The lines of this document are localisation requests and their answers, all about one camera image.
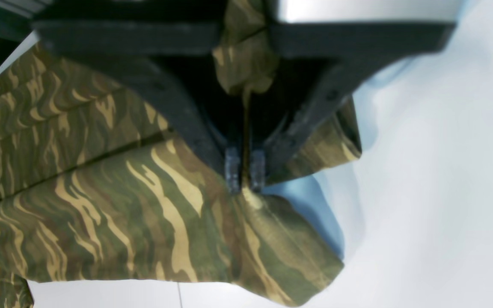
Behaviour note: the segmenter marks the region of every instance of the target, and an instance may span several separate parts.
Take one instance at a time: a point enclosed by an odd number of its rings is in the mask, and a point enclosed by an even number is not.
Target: black clamp
[[[62,0],[33,20],[50,51],[98,70],[161,112],[204,163],[241,187],[243,107],[217,81],[211,52],[226,0]],[[381,68],[441,51],[454,23],[282,24],[267,14],[282,57],[275,81],[253,94],[249,176],[264,187],[346,97]]]

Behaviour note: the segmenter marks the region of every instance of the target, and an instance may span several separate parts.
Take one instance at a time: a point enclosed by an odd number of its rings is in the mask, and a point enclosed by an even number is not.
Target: white background
[[[444,53],[356,92],[364,155],[315,176],[346,268],[306,308],[493,307],[493,0],[476,4]],[[280,307],[221,283],[30,285],[36,308]]]

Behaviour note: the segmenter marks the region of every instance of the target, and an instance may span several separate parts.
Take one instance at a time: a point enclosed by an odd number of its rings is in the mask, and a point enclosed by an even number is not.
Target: clamp jaw
[[[248,117],[241,98],[220,86],[211,56],[226,0],[61,0],[33,28],[50,51],[135,90],[237,193],[243,164],[260,191],[364,80],[443,50],[462,2],[266,0],[281,61],[270,89],[252,94]]]

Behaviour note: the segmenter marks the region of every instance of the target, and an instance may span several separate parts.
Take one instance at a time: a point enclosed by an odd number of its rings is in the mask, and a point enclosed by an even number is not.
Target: green camouflage pattern
[[[259,5],[227,11],[214,57],[231,95],[263,93],[278,66]],[[349,101],[269,182],[360,153]],[[228,282],[299,306],[343,266],[287,200],[227,193],[160,113],[110,78],[40,44],[0,76],[0,308],[33,305],[26,279]]]

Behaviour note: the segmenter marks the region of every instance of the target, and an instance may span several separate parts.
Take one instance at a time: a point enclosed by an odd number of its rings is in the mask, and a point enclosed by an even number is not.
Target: camouflage garment
[[[233,0],[227,14],[219,80],[261,93],[278,58],[259,6]],[[350,101],[270,181],[359,156]],[[0,308],[33,306],[26,279],[228,282],[299,306],[342,268],[287,200],[227,193],[131,90],[39,44],[0,76]]]

